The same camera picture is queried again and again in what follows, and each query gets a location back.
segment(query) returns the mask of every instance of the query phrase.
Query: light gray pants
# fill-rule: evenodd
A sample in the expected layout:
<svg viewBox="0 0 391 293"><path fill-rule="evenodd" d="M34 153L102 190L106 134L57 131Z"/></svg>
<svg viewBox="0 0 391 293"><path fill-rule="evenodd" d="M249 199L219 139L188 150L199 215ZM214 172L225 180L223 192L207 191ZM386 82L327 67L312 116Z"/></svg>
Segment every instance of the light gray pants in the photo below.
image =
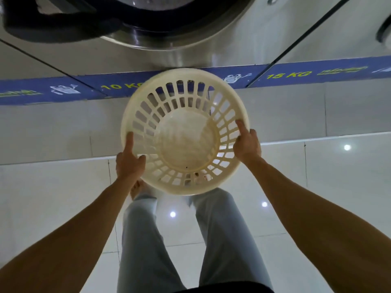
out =
<svg viewBox="0 0 391 293"><path fill-rule="evenodd" d="M206 243L199 285L258 282L272 288L257 245L231 194L216 188L190 197ZM186 288L156 227L155 197L140 194L124 214L118 293L172 293Z"/></svg>

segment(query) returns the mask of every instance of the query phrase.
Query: forearm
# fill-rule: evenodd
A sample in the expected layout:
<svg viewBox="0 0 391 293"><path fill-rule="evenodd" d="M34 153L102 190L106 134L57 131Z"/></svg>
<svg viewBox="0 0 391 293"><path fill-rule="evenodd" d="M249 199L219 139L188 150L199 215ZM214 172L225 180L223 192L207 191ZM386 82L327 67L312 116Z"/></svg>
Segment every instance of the forearm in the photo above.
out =
<svg viewBox="0 0 391 293"><path fill-rule="evenodd" d="M79 293L136 177L116 180L82 212L0 270L2 292Z"/></svg>
<svg viewBox="0 0 391 293"><path fill-rule="evenodd" d="M290 181L263 159L254 174L299 249L337 292L383 292L391 285L391 240L351 212Z"/></svg>

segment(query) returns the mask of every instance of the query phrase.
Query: white plastic basket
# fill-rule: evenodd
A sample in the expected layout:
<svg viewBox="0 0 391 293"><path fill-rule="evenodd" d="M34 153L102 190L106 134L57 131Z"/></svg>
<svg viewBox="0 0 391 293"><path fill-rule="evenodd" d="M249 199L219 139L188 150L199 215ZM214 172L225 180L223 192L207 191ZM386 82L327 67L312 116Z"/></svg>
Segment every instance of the white plastic basket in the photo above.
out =
<svg viewBox="0 0 391 293"><path fill-rule="evenodd" d="M134 132L135 155L146 155L142 179L176 195L218 187L239 166L235 119L249 120L237 93L221 78L198 69L160 73L130 98L121 141Z"/></svg>

